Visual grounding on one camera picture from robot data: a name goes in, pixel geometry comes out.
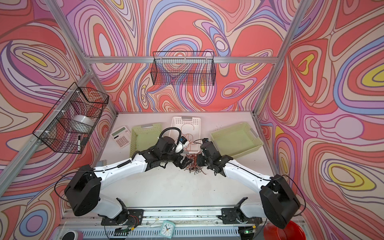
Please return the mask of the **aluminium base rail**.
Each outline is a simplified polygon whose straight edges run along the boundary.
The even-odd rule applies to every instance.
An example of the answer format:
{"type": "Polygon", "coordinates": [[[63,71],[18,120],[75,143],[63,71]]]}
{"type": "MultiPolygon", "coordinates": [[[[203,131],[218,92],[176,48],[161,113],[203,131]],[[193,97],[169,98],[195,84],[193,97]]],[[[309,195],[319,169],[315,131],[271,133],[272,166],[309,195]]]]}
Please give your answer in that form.
{"type": "MultiPolygon", "coordinates": [[[[165,240],[159,232],[163,221],[170,221],[175,224],[172,240],[265,240],[263,229],[271,222],[261,205],[257,207],[258,217],[248,221],[232,219],[230,223],[224,222],[229,214],[222,212],[222,206],[131,208],[124,225],[105,221],[93,213],[75,217],[69,212],[51,239],[60,240],[65,233],[76,231],[79,240],[165,240]]],[[[307,240],[312,239],[303,217],[294,217],[292,221],[303,229],[307,240]]]]}

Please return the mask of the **red bucket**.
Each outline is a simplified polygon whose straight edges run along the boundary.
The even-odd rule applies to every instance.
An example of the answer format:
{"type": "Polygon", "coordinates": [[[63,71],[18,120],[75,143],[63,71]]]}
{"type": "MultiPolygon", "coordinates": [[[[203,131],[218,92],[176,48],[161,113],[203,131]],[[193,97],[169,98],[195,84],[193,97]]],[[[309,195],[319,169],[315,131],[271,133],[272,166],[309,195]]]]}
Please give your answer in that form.
{"type": "Polygon", "coordinates": [[[280,229],[272,223],[266,224],[263,229],[265,240],[306,240],[303,229],[293,221],[290,221],[284,229],[280,229]]]}

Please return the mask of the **white perforated basket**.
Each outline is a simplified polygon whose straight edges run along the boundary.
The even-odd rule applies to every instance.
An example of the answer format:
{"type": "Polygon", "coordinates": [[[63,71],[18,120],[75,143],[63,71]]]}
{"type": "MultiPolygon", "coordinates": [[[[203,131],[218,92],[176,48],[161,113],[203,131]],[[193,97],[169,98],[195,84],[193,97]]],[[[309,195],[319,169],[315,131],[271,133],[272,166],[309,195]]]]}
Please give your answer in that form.
{"type": "Polygon", "coordinates": [[[200,145],[195,143],[201,139],[201,118],[178,116],[173,117],[171,127],[176,127],[181,130],[182,136],[186,137],[190,142],[184,148],[186,154],[197,154],[200,151],[200,145]]]}

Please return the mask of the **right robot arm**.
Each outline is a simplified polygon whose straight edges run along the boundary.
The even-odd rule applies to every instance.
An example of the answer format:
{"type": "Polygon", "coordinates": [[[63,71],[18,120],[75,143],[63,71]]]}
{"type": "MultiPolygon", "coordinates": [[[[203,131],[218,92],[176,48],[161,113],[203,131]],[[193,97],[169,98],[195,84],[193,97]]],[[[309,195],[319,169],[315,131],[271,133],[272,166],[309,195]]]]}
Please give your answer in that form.
{"type": "Polygon", "coordinates": [[[204,138],[200,145],[197,164],[212,170],[215,175],[222,175],[238,181],[261,198],[262,208],[268,220],[276,227],[284,229],[301,207],[286,177],[276,174],[267,176],[255,172],[228,155],[221,155],[213,142],[204,138]]]}

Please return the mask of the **black round speaker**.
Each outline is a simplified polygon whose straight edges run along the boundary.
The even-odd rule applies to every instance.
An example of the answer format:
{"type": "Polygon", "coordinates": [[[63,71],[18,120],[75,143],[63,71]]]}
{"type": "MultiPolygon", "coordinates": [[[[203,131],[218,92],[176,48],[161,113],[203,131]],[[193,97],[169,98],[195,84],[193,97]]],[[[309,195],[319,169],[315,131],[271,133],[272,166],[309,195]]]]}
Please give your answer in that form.
{"type": "Polygon", "coordinates": [[[69,231],[65,233],[61,240],[78,240],[79,239],[79,234],[76,231],[69,231]]]}

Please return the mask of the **small green alarm clock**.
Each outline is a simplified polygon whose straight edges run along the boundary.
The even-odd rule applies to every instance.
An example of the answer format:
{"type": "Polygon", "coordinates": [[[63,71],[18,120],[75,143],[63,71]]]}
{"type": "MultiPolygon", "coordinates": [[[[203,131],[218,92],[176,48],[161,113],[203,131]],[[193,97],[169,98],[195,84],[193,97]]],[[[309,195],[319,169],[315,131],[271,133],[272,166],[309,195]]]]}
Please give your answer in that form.
{"type": "Polygon", "coordinates": [[[174,235],[175,224],[170,221],[163,221],[159,236],[167,239],[171,239],[174,235]]]}

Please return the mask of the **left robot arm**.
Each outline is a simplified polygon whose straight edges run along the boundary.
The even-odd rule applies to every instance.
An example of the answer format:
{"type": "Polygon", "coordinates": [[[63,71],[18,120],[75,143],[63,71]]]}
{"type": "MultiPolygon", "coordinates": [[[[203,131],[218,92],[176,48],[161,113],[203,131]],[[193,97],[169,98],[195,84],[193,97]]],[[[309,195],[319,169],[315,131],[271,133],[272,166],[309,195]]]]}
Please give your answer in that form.
{"type": "Polygon", "coordinates": [[[115,219],[126,214],[127,208],[122,200],[104,196],[101,190],[129,176],[158,167],[164,169],[168,163],[180,169],[186,168],[192,160],[182,154],[189,143],[179,128],[166,128],[154,146],[136,151],[129,159],[110,166],[80,167],[73,173],[61,198],[69,203],[77,217],[93,212],[104,218],[115,219]]]}

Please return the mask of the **large green perforated basket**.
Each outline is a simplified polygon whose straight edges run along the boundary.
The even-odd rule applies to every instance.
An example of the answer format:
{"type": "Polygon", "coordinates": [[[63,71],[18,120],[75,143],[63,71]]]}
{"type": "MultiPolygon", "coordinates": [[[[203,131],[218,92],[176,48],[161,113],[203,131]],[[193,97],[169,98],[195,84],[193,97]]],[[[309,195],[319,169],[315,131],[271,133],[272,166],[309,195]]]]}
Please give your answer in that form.
{"type": "Polygon", "coordinates": [[[246,122],[212,132],[211,140],[221,155],[234,159],[256,152],[263,146],[259,135],[246,122]]]}

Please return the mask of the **white desk calculator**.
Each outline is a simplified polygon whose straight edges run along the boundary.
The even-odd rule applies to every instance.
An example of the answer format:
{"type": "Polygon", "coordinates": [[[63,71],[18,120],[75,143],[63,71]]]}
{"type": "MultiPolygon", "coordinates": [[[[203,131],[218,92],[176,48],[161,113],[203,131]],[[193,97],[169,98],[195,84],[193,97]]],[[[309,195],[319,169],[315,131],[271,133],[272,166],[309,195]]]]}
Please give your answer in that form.
{"type": "Polygon", "coordinates": [[[131,131],[126,126],[116,129],[110,135],[120,148],[125,148],[131,143],[131,131]]]}

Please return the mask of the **black marker pen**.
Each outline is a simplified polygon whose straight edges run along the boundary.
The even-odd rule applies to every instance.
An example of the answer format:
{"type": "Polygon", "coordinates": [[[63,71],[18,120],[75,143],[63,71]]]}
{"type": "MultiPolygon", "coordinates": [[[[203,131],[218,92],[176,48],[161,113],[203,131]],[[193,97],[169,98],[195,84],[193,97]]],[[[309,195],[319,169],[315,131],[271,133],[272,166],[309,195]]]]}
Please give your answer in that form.
{"type": "Polygon", "coordinates": [[[78,151],[78,153],[80,153],[80,152],[82,151],[82,147],[81,147],[81,135],[78,136],[77,151],[78,151]]]}

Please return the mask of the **small green perforated basket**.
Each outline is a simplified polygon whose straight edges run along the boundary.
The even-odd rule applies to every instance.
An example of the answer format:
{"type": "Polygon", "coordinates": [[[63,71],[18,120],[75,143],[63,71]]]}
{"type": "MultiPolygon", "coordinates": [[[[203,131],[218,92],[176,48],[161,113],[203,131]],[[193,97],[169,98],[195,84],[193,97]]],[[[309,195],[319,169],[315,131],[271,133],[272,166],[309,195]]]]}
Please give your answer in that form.
{"type": "Polygon", "coordinates": [[[162,130],[161,123],[133,127],[130,155],[132,156],[136,151],[144,151],[154,146],[162,130]]]}

